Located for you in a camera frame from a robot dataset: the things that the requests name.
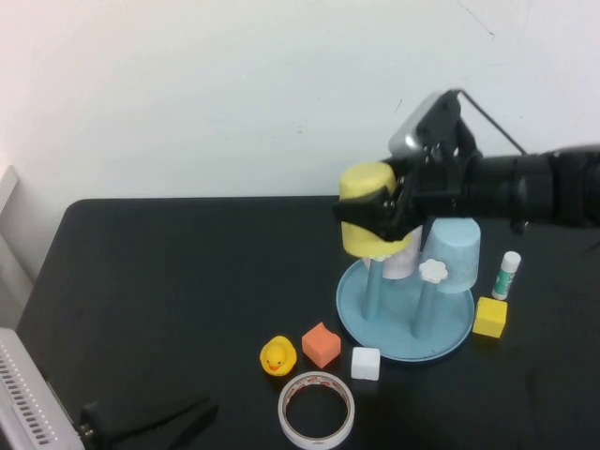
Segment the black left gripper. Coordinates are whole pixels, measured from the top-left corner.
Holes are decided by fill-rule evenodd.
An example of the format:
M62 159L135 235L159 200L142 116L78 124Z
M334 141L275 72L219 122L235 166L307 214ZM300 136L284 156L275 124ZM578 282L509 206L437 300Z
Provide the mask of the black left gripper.
M115 403L94 401L81 411L79 434L86 449L187 449L218 414L218 404L202 397L157 425L113 443Z

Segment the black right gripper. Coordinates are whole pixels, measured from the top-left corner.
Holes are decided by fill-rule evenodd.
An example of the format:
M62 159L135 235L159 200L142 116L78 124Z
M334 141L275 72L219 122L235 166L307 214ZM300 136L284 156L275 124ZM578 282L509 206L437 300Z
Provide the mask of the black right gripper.
M381 239L402 238L429 217L456 213L471 158L470 150L441 144L385 159L397 179L394 193L381 187L364 196L340 199L333 205L334 217Z

